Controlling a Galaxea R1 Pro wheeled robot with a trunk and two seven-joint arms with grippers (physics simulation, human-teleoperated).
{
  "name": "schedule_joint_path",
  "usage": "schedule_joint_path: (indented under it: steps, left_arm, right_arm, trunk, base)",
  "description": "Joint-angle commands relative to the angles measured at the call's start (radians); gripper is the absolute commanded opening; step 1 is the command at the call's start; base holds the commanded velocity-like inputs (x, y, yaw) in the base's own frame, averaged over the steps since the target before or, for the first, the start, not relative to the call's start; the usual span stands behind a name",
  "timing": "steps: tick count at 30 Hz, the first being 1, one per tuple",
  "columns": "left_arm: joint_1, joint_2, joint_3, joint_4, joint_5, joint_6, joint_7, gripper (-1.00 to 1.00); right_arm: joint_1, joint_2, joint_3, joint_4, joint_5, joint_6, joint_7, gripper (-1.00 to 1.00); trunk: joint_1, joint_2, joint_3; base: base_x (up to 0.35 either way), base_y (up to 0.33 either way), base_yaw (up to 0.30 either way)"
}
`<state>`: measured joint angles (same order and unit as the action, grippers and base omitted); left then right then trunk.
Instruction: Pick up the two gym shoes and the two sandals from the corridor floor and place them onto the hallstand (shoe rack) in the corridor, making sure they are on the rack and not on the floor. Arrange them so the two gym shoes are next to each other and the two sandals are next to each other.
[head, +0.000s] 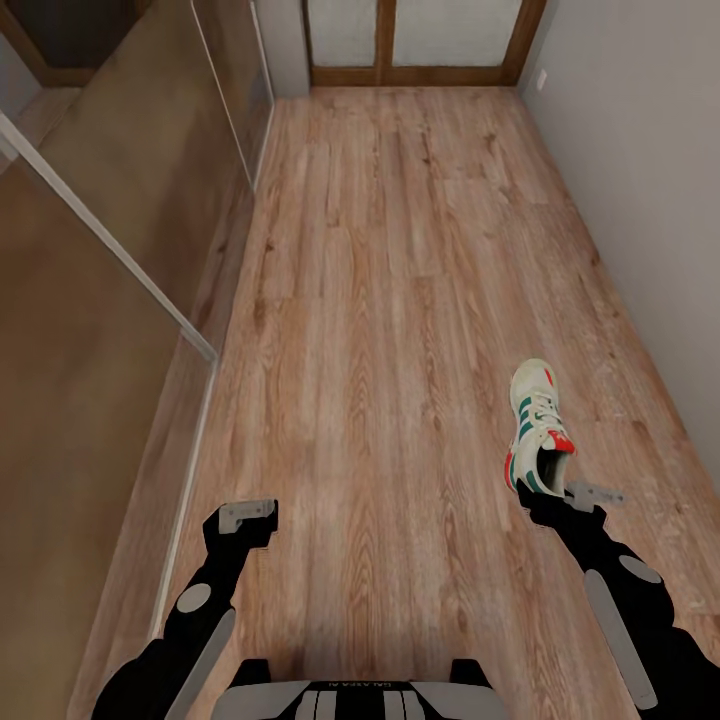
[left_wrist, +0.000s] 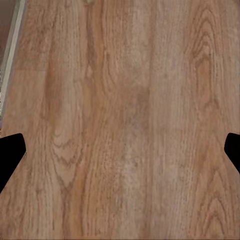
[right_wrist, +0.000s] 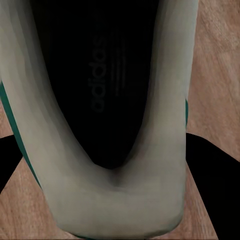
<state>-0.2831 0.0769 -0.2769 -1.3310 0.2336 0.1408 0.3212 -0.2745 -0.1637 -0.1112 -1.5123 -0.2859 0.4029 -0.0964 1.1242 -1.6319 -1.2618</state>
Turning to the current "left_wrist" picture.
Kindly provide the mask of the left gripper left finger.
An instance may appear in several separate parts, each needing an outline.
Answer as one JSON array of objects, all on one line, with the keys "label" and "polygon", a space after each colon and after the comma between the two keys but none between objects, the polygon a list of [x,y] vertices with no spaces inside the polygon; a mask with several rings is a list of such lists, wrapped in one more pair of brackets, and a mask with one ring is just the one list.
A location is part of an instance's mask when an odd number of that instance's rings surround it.
[{"label": "left gripper left finger", "polygon": [[26,153],[22,133],[0,138],[0,193]]}]

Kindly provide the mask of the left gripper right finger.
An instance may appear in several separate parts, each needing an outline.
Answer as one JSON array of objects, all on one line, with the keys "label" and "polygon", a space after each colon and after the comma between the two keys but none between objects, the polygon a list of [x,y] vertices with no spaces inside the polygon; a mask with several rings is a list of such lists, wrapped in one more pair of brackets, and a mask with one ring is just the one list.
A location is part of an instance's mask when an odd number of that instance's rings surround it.
[{"label": "left gripper right finger", "polygon": [[235,133],[228,133],[224,151],[240,173],[240,135]]}]

